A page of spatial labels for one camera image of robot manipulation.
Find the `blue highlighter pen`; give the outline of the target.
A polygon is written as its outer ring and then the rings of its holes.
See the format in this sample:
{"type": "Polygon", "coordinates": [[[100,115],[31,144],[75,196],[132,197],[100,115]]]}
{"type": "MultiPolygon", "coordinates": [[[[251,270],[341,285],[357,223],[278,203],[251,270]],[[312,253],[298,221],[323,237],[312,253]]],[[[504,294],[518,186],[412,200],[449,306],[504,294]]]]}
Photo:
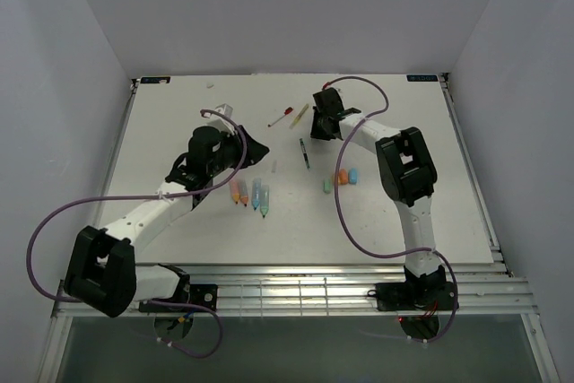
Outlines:
{"type": "Polygon", "coordinates": [[[252,181],[252,194],[251,194],[251,204],[253,209],[256,211],[260,206],[261,202],[261,178],[254,178],[252,181]]]}

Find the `yellow barrel pen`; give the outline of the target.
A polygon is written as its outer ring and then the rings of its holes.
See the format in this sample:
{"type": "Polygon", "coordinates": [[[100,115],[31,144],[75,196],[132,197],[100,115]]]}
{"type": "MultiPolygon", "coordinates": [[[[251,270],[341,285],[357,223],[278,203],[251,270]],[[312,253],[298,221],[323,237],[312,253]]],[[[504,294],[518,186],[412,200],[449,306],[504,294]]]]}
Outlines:
{"type": "Polygon", "coordinates": [[[292,130],[296,125],[298,125],[298,123],[300,122],[302,117],[306,114],[308,109],[309,109],[309,104],[307,103],[301,108],[300,112],[296,115],[296,117],[291,122],[291,124],[289,126],[290,130],[292,130]]]}

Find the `teal thin pen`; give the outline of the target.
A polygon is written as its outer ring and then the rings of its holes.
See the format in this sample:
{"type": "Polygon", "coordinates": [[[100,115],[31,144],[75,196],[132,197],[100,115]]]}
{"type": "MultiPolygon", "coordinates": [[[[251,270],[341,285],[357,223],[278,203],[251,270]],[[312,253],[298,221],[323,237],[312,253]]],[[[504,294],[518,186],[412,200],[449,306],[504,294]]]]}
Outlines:
{"type": "Polygon", "coordinates": [[[301,153],[302,153],[302,157],[303,157],[306,169],[310,170],[309,155],[307,153],[306,146],[305,146],[304,140],[302,138],[300,138],[300,149],[301,149],[301,153]]]}

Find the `green highlighter pen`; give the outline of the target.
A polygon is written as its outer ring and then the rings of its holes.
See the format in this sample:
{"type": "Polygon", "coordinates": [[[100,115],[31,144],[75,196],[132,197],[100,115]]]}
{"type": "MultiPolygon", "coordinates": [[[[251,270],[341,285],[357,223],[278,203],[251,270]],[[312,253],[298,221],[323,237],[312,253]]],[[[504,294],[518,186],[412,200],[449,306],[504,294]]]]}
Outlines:
{"type": "Polygon", "coordinates": [[[263,185],[261,187],[260,194],[260,204],[259,209],[262,217],[265,218],[269,212],[269,201],[270,201],[270,187],[268,185],[263,185]]]}

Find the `orange highlighter pen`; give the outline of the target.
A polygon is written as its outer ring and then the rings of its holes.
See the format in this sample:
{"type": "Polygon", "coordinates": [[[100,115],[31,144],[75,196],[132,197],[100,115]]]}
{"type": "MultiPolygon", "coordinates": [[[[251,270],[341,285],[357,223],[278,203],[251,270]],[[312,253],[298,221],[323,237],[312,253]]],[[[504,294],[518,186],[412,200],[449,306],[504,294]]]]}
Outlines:
{"type": "Polygon", "coordinates": [[[245,207],[247,207],[249,202],[247,183],[244,179],[240,179],[238,181],[238,186],[239,186],[239,200],[245,207]]]}

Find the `yellow highlighter pen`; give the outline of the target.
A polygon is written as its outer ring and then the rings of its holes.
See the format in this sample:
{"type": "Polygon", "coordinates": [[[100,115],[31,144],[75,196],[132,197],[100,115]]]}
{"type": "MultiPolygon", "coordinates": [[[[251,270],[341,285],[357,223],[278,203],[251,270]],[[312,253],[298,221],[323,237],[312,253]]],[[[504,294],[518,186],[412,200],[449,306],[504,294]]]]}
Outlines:
{"type": "Polygon", "coordinates": [[[235,179],[232,179],[229,182],[230,185],[230,196],[235,205],[237,205],[240,201],[240,192],[239,192],[239,184],[235,179]]]}

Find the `orange pen cap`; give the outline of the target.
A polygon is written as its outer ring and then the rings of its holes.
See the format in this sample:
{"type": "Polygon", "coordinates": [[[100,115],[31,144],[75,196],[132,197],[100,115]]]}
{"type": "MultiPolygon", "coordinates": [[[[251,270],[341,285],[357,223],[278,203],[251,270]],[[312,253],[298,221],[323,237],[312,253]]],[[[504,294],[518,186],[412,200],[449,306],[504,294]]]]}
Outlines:
{"type": "Polygon", "coordinates": [[[346,169],[340,169],[337,173],[339,185],[347,185],[349,183],[349,173],[346,169]]]}

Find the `blue pen cap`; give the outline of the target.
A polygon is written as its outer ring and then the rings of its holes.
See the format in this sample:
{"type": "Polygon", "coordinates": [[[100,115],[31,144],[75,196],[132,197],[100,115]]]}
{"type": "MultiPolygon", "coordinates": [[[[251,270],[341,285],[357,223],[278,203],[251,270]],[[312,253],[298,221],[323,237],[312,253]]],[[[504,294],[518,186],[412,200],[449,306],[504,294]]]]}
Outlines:
{"type": "Polygon", "coordinates": [[[356,185],[358,183],[358,171],[355,168],[348,171],[348,182],[351,185],[356,185]]]}

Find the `green pen cap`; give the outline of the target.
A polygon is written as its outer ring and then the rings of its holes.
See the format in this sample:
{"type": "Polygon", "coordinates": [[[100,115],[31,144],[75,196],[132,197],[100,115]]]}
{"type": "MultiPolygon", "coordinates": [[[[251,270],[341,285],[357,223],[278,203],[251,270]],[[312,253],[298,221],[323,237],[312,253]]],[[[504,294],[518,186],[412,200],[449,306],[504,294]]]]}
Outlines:
{"type": "Polygon", "coordinates": [[[332,192],[333,185],[330,178],[325,178],[322,183],[322,190],[325,194],[330,194],[332,192]]]}

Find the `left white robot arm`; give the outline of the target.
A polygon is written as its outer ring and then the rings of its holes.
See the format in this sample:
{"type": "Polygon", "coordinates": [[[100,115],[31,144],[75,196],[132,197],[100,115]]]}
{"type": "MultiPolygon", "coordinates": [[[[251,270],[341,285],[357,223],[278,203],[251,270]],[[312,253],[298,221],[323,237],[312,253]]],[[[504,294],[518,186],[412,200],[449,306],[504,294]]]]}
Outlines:
{"type": "Polygon", "coordinates": [[[233,134],[214,126],[197,128],[156,198],[102,228],[87,226],[78,233],[65,293],[111,318],[134,301],[158,300],[170,310],[183,309],[190,300],[188,274],[173,265],[139,267],[136,259],[174,221],[199,206],[215,177],[255,165],[268,153],[245,130],[233,134]]]}

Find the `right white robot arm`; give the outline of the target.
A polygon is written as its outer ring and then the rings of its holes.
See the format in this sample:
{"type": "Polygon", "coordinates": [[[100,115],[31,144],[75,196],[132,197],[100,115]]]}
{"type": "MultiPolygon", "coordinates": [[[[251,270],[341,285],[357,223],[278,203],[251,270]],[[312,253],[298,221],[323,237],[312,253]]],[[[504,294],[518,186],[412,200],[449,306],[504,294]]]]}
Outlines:
{"type": "Polygon", "coordinates": [[[417,309],[427,308],[446,287],[447,280],[436,250],[431,219],[431,197],[438,174],[422,132],[416,127],[399,130],[384,126],[373,120],[372,115],[363,115],[355,108],[315,105],[310,137],[343,142],[337,168],[349,144],[376,155],[382,187],[399,214],[405,250],[380,254],[362,247],[346,225],[339,193],[335,192],[337,216],[348,240],[361,253],[378,259],[404,258],[405,281],[378,291],[381,300],[395,307],[403,303],[417,309]]]}

